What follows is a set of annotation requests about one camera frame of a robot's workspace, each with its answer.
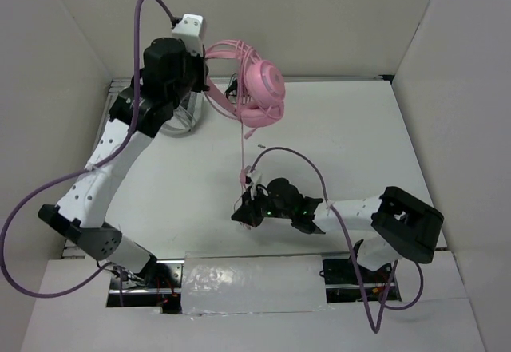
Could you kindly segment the pink headphones with cable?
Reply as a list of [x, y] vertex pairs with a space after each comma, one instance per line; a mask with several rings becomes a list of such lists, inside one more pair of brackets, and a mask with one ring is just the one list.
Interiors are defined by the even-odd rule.
[[268, 60], [241, 40], [223, 40], [205, 50], [207, 60], [235, 60], [236, 96], [220, 91], [208, 78], [204, 96], [222, 116], [240, 124], [240, 148], [252, 134], [263, 127], [280, 121], [284, 115], [286, 86], [282, 73]]

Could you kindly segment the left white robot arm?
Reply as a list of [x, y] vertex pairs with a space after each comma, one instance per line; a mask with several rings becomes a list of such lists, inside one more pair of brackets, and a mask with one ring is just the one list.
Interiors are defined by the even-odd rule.
[[205, 89], [204, 47], [187, 47], [181, 38], [158, 38], [143, 52], [143, 68], [109, 109], [101, 139], [85, 174], [56, 203], [44, 204], [38, 217], [96, 261], [129, 272], [139, 287], [151, 286], [159, 268], [156, 256], [109, 225], [110, 203], [137, 157], [192, 92]]

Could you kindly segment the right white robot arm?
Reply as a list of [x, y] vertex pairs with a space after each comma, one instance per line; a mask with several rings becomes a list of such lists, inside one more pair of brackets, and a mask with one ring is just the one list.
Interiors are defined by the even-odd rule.
[[348, 263], [351, 278], [358, 282], [396, 260], [432, 263], [444, 222], [439, 210], [396, 186], [386, 187], [379, 196], [327, 202], [305, 196], [285, 178], [266, 186], [250, 184], [231, 216], [249, 227], [258, 227], [266, 218], [289, 220], [307, 235], [343, 229], [370, 232], [370, 239], [353, 246], [355, 257]]

